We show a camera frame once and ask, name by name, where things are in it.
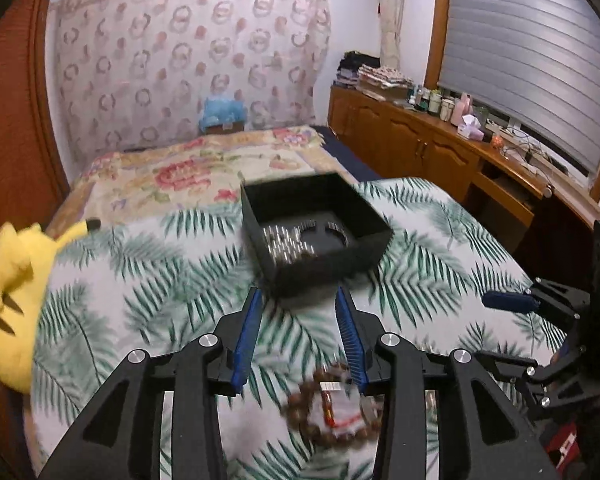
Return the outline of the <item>silver cuff bangle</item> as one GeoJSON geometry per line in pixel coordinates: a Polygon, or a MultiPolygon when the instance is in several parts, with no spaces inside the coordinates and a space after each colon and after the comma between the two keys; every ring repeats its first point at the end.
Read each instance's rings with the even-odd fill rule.
{"type": "Polygon", "coordinates": [[[317,256],[340,250],[350,245],[348,233],[336,221],[309,220],[294,229],[294,236],[302,250],[317,256]]]}

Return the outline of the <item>black jewelry box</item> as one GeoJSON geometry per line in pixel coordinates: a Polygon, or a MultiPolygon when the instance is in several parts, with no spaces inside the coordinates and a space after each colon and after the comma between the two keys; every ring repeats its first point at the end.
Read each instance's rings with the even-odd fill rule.
{"type": "Polygon", "coordinates": [[[247,183],[242,226],[276,299],[376,268],[392,229],[340,174],[247,183]]]}

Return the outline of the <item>wooden sideboard cabinet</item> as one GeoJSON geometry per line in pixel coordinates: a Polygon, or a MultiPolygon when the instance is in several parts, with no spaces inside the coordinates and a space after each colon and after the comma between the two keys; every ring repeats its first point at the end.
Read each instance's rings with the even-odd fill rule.
{"type": "Polygon", "coordinates": [[[328,125],[381,177],[420,177],[445,190],[508,250],[592,248],[592,226],[558,196],[554,179],[535,177],[489,144],[461,138],[438,118],[334,84],[328,125]]]}

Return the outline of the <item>pink tissue box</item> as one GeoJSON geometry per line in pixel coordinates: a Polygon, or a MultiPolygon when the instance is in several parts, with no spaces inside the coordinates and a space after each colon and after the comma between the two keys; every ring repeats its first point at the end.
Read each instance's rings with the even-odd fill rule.
{"type": "Polygon", "coordinates": [[[484,132],[481,130],[479,118],[466,114],[462,116],[457,126],[457,134],[464,139],[481,142],[484,138],[484,132]]]}

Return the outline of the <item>palm leaf print cloth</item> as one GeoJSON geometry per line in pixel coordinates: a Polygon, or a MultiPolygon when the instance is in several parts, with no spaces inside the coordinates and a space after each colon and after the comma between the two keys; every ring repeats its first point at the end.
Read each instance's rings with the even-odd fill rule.
{"type": "MultiPolygon", "coordinates": [[[[393,232],[378,268],[348,281],[360,309],[424,350],[550,360],[561,330],[535,314],[483,307],[485,292],[519,292],[530,281],[449,194],[417,178],[361,183],[358,192],[393,232]]],[[[180,209],[103,226],[60,252],[34,345],[34,456],[53,453],[131,350],[178,351],[240,309],[258,276],[241,227],[238,205],[180,209]]],[[[282,414],[317,367],[342,359],[331,288],[266,305],[247,385],[219,402],[230,478],[370,478],[373,443],[326,451],[304,442],[282,414]]]]}

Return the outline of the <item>yellow Pikachu plush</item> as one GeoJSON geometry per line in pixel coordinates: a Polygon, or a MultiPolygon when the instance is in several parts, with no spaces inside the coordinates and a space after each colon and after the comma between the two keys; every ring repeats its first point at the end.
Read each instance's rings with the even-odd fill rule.
{"type": "Polygon", "coordinates": [[[31,390],[33,351],[50,271],[69,244],[100,228],[98,219],[76,222],[53,238],[39,224],[0,227],[0,383],[22,394],[31,390]]]}

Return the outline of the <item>grey window blind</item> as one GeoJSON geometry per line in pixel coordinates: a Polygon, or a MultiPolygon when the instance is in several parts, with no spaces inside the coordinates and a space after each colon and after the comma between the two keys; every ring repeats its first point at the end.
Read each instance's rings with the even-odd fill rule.
{"type": "Polygon", "coordinates": [[[600,19],[586,0],[450,0],[439,84],[585,174],[600,166],[600,19]]]}

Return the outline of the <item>floral bed quilt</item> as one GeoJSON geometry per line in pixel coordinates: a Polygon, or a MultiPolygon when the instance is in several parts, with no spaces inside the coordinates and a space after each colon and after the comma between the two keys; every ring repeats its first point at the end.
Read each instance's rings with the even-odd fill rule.
{"type": "Polygon", "coordinates": [[[76,179],[46,233],[58,237],[80,220],[104,226],[174,209],[232,204],[243,183],[336,172],[358,182],[311,126],[210,134],[167,148],[112,152],[76,179]]]}

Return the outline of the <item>stack of folded clothes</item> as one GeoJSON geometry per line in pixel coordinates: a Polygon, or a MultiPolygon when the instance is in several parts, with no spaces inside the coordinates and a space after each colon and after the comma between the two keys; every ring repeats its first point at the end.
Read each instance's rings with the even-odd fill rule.
{"type": "Polygon", "coordinates": [[[356,90],[377,101],[405,101],[414,89],[414,82],[400,70],[381,65],[376,56],[358,51],[343,55],[334,85],[356,90]]]}

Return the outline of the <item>wooden louvered wardrobe door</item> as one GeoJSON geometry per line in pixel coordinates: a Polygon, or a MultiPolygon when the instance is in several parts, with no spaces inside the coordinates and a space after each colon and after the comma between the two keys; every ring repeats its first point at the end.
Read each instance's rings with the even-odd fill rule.
{"type": "Polygon", "coordinates": [[[50,0],[0,0],[0,226],[47,224],[69,192],[45,80],[50,0]]]}

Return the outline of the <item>blue plush toy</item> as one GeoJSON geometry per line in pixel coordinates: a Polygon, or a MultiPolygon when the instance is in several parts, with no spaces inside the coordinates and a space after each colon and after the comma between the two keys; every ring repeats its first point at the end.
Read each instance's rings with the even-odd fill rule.
{"type": "Polygon", "coordinates": [[[247,122],[247,111],[242,101],[206,99],[199,119],[199,129],[206,132],[213,127],[224,127],[235,122],[247,122]]]}

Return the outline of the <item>tied cream window curtain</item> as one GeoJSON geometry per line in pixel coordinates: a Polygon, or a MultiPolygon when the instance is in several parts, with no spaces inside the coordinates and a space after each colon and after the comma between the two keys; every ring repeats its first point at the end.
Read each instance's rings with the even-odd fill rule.
{"type": "Polygon", "coordinates": [[[400,68],[400,41],[405,0],[379,0],[380,62],[400,68]]]}

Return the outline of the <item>patterned lace curtain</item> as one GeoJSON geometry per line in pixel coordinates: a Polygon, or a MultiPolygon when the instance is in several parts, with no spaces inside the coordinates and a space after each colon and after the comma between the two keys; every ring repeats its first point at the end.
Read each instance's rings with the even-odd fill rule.
{"type": "Polygon", "coordinates": [[[314,121],[328,0],[60,0],[62,121],[77,160],[193,139],[206,99],[250,129],[314,121]]]}

